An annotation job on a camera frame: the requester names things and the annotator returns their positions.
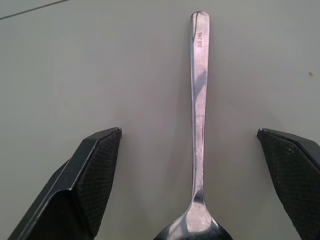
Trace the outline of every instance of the black textured surface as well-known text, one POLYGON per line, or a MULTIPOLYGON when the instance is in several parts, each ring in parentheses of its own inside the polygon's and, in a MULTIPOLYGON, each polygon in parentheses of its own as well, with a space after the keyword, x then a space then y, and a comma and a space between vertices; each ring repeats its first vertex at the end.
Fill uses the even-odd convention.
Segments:
POLYGON ((121 131, 100 140, 76 184, 82 213, 93 237, 98 234, 116 170, 121 131))
POLYGON ((320 170, 298 144, 259 131, 275 191, 302 240, 320 239, 320 170))

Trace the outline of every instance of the metal spoon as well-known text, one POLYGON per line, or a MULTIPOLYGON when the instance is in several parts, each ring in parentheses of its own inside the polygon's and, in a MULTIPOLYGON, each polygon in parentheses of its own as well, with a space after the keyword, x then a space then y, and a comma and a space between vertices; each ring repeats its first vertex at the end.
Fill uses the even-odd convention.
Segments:
POLYGON ((204 198, 204 132, 209 56, 209 15, 191 16, 191 90, 193 135, 192 200, 186 212, 154 240, 232 240, 210 215, 204 198))

